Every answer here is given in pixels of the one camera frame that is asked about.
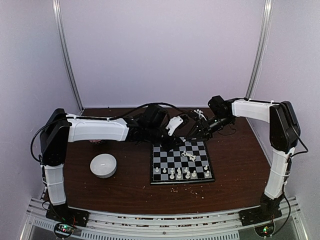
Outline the white chess bishop piece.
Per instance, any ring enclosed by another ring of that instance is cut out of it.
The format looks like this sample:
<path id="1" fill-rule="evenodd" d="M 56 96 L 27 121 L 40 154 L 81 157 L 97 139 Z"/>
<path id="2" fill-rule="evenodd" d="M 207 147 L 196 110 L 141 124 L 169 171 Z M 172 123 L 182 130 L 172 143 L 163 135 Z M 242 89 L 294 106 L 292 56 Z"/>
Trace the white chess bishop piece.
<path id="1" fill-rule="evenodd" d="M 187 171 L 187 173 L 186 173 L 186 175 L 185 175 L 185 178 L 186 178 L 186 179 L 190 179 L 190 174 L 191 174 L 191 173 L 190 173 L 189 171 Z"/>

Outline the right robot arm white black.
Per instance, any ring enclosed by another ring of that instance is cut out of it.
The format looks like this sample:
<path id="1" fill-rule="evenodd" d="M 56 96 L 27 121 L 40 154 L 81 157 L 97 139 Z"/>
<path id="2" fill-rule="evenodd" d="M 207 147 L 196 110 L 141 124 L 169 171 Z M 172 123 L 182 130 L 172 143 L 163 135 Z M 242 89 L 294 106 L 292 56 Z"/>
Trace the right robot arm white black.
<path id="1" fill-rule="evenodd" d="M 292 159 L 301 129 L 293 105 L 289 101 L 267 102 L 248 98 L 224 100 L 213 96 L 208 102 L 212 118 L 199 114 L 186 135 L 187 141 L 207 141 L 213 133 L 235 123 L 236 118 L 249 118 L 269 124 L 269 141 L 272 147 L 272 165 L 260 206 L 252 213 L 259 220 L 268 221 L 277 215 L 284 199 L 284 186 L 290 176 Z"/>

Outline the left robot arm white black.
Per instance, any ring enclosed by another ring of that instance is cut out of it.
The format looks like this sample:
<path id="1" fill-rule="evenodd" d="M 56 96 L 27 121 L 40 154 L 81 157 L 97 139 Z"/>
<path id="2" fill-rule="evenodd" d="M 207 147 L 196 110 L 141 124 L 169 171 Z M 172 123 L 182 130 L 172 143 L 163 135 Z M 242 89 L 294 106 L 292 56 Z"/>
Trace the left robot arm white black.
<path id="1" fill-rule="evenodd" d="M 67 207 L 63 177 L 68 143 L 92 140 L 147 142 L 171 150 L 183 143 L 174 134 L 183 119 L 180 116 L 172 117 L 163 126 L 167 116 L 168 112 L 161 104 L 149 105 L 135 117 L 80 116 L 67 114 L 64 109 L 57 108 L 39 135 L 40 164 L 44 170 L 49 200 L 53 205 L 53 215 L 61 222 L 72 218 L 72 211 Z"/>

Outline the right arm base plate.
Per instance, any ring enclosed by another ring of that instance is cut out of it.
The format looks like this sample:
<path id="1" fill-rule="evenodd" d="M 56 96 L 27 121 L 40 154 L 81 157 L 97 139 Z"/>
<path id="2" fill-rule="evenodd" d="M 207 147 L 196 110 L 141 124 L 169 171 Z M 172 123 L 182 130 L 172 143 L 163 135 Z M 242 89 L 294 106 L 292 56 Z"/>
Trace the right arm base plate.
<path id="1" fill-rule="evenodd" d="M 272 219 L 279 218 L 282 216 L 280 209 L 277 209 L 273 213 L 265 213 L 260 207 L 254 207 L 250 209 L 241 210 L 238 212 L 239 219 L 242 226 L 249 226 L 260 224 L 263 222 L 271 221 Z"/>

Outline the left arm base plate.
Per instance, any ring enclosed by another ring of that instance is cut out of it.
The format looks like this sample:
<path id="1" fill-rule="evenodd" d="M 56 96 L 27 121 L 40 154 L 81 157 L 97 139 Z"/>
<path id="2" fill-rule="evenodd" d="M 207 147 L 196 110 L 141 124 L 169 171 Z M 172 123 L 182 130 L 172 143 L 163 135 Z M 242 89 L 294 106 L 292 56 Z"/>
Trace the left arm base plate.
<path id="1" fill-rule="evenodd" d="M 86 227 L 89 219 L 89 212 L 85 210 L 78 210 L 73 208 L 55 209 L 50 208 L 45 217 L 56 222 L 66 223 L 76 227 Z"/>

